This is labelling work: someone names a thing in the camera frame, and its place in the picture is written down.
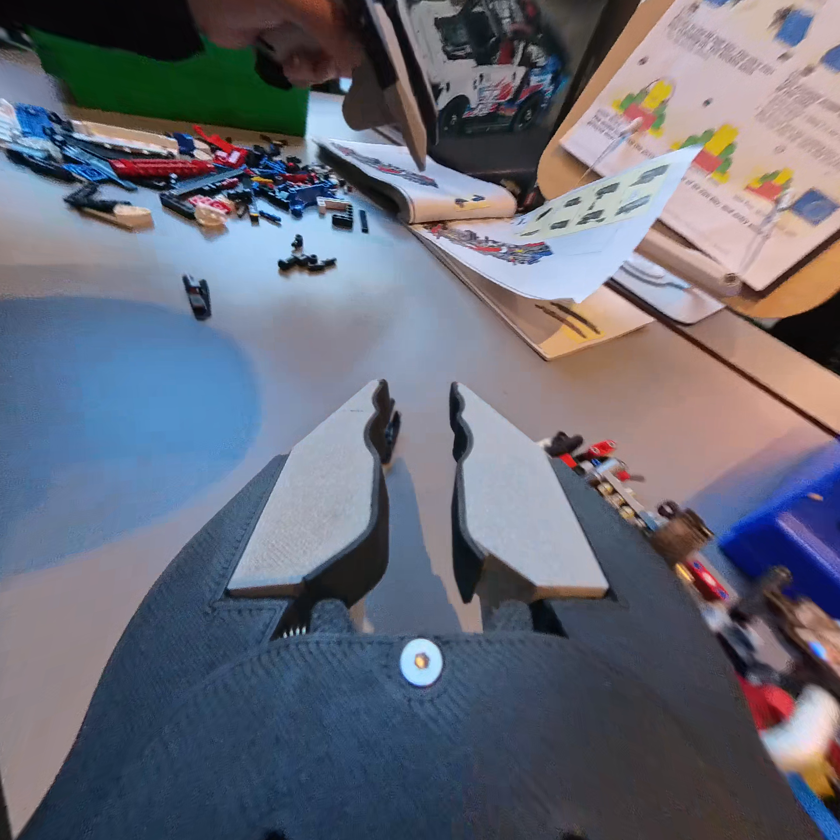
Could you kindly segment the person's left hand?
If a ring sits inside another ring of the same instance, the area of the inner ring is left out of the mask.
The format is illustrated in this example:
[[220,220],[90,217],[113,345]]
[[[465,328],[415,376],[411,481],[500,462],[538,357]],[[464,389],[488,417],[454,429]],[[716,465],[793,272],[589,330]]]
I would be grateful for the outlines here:
[[343,6],[330,1],[189,1],[199,31],[226,49],[276,40],[276,61],[299,88],[350,77],[364,62]]

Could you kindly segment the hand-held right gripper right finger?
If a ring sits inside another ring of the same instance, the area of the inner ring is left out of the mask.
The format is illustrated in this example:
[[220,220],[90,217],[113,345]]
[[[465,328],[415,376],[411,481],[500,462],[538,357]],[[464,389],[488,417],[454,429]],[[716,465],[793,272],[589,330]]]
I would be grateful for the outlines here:
[[602,599],[609,584],[551,457],[466,385],[451,384],[453,565],[464,603]]

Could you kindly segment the blue curved brick frame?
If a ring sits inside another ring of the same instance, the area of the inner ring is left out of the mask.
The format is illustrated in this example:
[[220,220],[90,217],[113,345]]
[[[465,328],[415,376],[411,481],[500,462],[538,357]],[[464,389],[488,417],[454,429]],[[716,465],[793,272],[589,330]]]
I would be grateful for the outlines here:
[[316,206],[320,198],[338,198],[333,185],[326,181],[291,185],[286,189],[286,194],[288,212],[296,218],[300,218],[307,208]]

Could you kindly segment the white stand base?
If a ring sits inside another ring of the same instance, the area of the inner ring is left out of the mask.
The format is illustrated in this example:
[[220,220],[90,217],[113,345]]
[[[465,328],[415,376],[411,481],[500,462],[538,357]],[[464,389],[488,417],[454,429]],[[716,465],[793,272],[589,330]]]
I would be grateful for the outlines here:
[[612,282],[681,327],[694,326],[725,308],[687,280],[636,254],[619,267]]

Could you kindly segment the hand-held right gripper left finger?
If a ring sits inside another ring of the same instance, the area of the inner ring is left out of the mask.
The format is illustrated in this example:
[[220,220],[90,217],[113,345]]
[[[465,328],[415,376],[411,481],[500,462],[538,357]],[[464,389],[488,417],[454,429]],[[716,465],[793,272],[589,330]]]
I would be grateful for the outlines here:
[[226,585],[241,599],[362,602],[389,561],[384,476],[393,400],[369,381],[281,458]]

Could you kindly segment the green plastic bin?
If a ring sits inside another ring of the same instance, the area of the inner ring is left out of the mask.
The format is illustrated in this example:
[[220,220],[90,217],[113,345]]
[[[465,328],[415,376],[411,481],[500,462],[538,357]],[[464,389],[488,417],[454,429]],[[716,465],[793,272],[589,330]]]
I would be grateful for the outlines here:
[[171,62],[37,29],[29,35],[45,72],[60,80],[81,108],[296,137],[306,133],[308,92],[265,83],[251,50],[206,41],[202,53]]

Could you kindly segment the blue plastic bin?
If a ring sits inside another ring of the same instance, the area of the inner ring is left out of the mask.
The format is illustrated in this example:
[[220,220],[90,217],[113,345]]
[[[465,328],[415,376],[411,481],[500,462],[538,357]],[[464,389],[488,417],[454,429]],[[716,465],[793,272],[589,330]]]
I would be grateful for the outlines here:
[[780,565],[790,595],[839,617],[839,443],[816,451],[763,503],[717,539],[750,579]]

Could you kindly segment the person's left forearm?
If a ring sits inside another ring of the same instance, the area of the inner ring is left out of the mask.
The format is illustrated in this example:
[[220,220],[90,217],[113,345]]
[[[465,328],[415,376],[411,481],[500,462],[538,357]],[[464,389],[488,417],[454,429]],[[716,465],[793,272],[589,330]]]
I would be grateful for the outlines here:
[[185,1],[2,1],[1,23],[154,60],[204,51]]

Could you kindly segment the pile of mixed toy bricks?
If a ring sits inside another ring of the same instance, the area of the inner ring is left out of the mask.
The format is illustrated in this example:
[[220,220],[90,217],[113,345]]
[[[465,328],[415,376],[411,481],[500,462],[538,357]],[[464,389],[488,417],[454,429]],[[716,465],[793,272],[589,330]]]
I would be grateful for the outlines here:
[[[67,119],[21,101],[2,100],[2,153],[17,168],[68,187],[63,203],[127,231],[152,228],[151,209],[134,198],[157,195],[162,208],[189,224],[222,229],[231,217],[281,226],[286,189],[330,182],[350,200],[350,186],[325,164],[287,154],[288,142],[260,134],[251,144],[194,125],[150,133]],[[354,209],[355,217],[359,216]]]

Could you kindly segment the building instruction booklet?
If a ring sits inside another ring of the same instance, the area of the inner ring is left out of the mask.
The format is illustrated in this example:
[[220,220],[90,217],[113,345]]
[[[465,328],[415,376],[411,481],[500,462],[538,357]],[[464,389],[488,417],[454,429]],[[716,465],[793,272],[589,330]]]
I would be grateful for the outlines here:
[[583,185],[524,214],[513,195],[408,149],[317,139],[545,361],[638,331],[654,319],[606,288],[658,220],[699,146]]

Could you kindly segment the toy brick car model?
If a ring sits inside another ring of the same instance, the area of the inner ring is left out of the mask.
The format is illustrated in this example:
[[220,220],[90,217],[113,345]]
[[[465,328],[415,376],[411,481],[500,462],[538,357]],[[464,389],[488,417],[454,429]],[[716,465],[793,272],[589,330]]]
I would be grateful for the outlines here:
[[731,595],[699,552],[712,538],[706,523],[671,500],[656,514],[643,511],[615,488],[624,476],[586,475],[638,533],[615,515],[595,527],[599,539],[616,537],[607,559],[619,592],[541,602],[534,625],[571,631],[632,670],[712,746],[738,740],[726,714],[736,710],[740,732],[745,702],[777,767],[838,799],[838,608],[793,592],[802,582],[784,563],[764,569],[747,594]]

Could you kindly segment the wooden rounded stand board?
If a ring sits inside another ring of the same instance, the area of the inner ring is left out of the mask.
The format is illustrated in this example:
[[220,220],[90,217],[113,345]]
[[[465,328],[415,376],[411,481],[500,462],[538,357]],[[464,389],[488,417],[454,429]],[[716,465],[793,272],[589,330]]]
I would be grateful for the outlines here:
[[[675,5],[676,2],[666,1],[640,2],[623,30],[615,31],[611,48],[584,69],[583,80],[577,83],[577,98],[563,112],[539,161],[538,183],[545,198],[555,198],[577,184],[595,179],[595,173],[586,164],[563,148],[562,139]],[[676,277],[677,288],[671,289],[677,295],[676,301],[666,304],[668,288],[647,286],[637,277],[638,290],[630,287],[628,280],[616,280],[621,292],[641,299],[683,325],[695,324],[723,308],[752,319],[785,319],[814,310],[838,294],[838,234],[827,238],[762,291],[748,288],[735,276],[726,276],[714,260],[702,254],[671,224],[658,223],[637,252]]]

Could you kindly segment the dark toy car set box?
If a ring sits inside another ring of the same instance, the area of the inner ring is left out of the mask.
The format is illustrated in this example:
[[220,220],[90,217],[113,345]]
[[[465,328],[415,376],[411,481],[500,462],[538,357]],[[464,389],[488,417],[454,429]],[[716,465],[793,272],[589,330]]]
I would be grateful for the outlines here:
[[402,5],[433,94],[429,157],[521,201],[555,130],[640,2]]

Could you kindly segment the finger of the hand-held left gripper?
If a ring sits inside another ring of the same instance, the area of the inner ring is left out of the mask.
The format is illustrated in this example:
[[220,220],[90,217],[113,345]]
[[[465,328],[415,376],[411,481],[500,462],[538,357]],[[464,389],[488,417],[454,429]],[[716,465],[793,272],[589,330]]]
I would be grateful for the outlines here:
[[350,89],[343,99],[342,113],[347,125],[357,132],[399,124],[398,115],[389,109],[370,61],[364,60],[353,69]]
[[384,50],[382,64],[394,80],[382,83],[386,107],[399,125],[406,147],[420,172],[429,148],[429,81],[422,50],[404,2],[368,2],[374,43]]

